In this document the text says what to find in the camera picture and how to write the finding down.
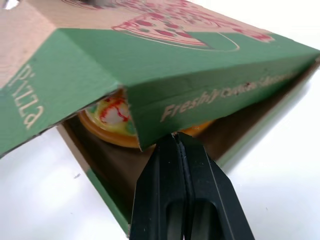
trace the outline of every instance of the printed pizza graphic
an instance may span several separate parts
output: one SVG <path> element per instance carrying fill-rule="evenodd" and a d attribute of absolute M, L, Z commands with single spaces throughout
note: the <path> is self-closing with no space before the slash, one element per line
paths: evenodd
<path fill-rule="evenodd" d="M 171 23 L 165 16 L 158 13 L 139 16 L 112 29 L 165 44 L 212 49 L 210 46 L 185 32 L 181 25 Z"/>
<path fill-rule="evenodd" d="M 248 29 L 248 26 L 236 22 L 214 12 L 203 12 L 199 6 L 186 0 L 106 0 L 100 5 L 90 5 L 80 0 L 63 0 L 79 8 L 88 10 L 115 9 L 139 14 L 138 17 L 113 26 L 118 32 L 135 37 L 170 44 L 185 48 L 220 51 L 214 45 L 209 45 L 201 39 L 192 36 L 195 32 L 209 32 L 221 35 L 230 42 L 230 49 L 240 47 L 226 37 L 225 33 L 238 33 L 256 41 L 270 43 L 274 39 L 262 32 Z"/>

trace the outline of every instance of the pizza box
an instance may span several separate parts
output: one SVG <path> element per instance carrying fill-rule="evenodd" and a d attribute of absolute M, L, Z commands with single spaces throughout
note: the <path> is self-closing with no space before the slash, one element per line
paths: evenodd
<path fill-rule="evenodd" d="M 318 67 L 314 64 L 273 96 L 216 120 L 198 135 L 210 158 L 224 169 L 231 168 L 304 96 L 305 83 Z M 154 148 L 141 152 L 107 143 L 90 133 L 77 116 L 59 125 L 58 131 L 128 234 L 136 182 Z"/>
<path fill-rule="evenodd" d="M 273 95 L 320 51 L 185 0 L 0 10 L 0 156 L 121 89 L 140 148 Z"/>

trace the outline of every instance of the pizza text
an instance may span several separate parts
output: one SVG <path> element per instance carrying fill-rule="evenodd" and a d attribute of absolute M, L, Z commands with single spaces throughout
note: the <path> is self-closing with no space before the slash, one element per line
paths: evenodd
<path fill-rule="evenodd" d="M 12 97 L 27 130 L 44 112 L 44 107 L 39 105 L 38 97 L 28 82 L 35 75 L 31 66 L 27 64 L 8 84 L 8 87 L 15 88 Z"/>

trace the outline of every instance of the white background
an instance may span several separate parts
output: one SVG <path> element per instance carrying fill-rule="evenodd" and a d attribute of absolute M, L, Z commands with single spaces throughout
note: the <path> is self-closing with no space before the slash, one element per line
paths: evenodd
<path fill-rule="evenodd" d="M 318 0 L 192 2 L 320 49 Z M 320 71 L 302 99 L 224 168 L 256 240 L 320 239 L 319 90 Z M 54 128 L 0 160 L 0 239 L 126 236 Z"/>

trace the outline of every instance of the box flap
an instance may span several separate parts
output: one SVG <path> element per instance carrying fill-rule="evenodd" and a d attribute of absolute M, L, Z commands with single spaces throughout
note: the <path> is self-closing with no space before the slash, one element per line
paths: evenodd
<path fill-rule="evenodd" d="M 24 0 L 0 13 L 0 154 L 119 87 L 144 149 L 270 96 L 320 54 L 184 0 Z"/>

